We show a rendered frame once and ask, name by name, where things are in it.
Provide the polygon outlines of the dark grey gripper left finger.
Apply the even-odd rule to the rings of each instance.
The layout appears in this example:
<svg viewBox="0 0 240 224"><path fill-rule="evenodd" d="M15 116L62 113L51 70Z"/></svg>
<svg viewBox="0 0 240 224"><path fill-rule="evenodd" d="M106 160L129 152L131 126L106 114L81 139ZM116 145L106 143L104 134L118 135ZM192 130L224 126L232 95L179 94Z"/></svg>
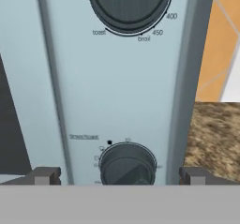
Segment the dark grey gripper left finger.
<svg viewBox="0 0 240 224"><path fill-rule="evenodd" d="M23 177L4 182L4 185L55 186L60 185L60 167L37 167Z"/></svg>

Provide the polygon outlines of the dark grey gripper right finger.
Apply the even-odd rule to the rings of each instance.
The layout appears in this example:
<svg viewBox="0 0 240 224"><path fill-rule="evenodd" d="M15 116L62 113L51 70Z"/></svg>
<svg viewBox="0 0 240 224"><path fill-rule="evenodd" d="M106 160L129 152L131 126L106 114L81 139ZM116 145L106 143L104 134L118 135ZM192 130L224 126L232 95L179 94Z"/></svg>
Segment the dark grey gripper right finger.
<svg viewBox="0 0 240 224"><path fill-rule="evenodd" d="M201 167L182 167L179 175L183 185L237 185L237 182L217 177Z"/></svg>

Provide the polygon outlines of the dark grey timer knob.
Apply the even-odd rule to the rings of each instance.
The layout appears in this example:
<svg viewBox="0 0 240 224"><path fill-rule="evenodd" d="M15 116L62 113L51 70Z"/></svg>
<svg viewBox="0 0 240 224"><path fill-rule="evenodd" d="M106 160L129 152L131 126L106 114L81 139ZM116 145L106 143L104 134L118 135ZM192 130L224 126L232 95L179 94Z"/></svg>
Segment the dark grey timer knob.
<svg viewBox="0 0 240 224"><path fill-rule="evenodd" d="M101 154L98 166L103 185L151 186L156 180L154 154L136 142L112 144Z"/></svg>

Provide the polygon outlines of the toaster oven glass door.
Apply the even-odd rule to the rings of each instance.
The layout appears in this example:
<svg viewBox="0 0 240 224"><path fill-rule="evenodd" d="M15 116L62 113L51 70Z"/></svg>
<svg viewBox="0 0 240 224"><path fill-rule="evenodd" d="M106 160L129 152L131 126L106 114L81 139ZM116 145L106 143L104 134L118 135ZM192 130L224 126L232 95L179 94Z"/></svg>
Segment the toaster oven glass door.
<svg viewBox="0 0 240 224"><path fill-rule="evenodd" d="M45 0L0 0L0 183L37 167L70 183L51 50Z"/></svg>

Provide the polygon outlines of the silver toaster oven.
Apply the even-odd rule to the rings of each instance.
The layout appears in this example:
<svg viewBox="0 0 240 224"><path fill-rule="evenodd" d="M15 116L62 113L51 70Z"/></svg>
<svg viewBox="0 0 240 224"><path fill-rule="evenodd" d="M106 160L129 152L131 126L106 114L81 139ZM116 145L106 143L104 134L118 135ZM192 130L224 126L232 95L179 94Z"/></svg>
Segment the silver toaster oven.
<svg viewBox="0 0 240 224"><path fill-rule="evenodd" d="M99 158L119 142L154 154L153 185L178 183L212 2L171 0L150 28L123 35L89 0L45 0L69 185L103 185Z"/></svg>

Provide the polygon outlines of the dark grey temperature knob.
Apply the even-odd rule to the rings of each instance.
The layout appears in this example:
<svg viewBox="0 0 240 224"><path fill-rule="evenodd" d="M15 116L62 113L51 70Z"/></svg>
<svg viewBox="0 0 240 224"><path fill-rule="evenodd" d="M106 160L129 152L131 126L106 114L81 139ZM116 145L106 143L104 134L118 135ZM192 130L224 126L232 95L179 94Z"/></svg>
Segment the dark grey temperature knob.
<svg viewBox="0 0 240 224"><path fill-rule="evenodd" d="M171 0L89 0L98 18L114 32L135 35L158 22Z"/></svg>

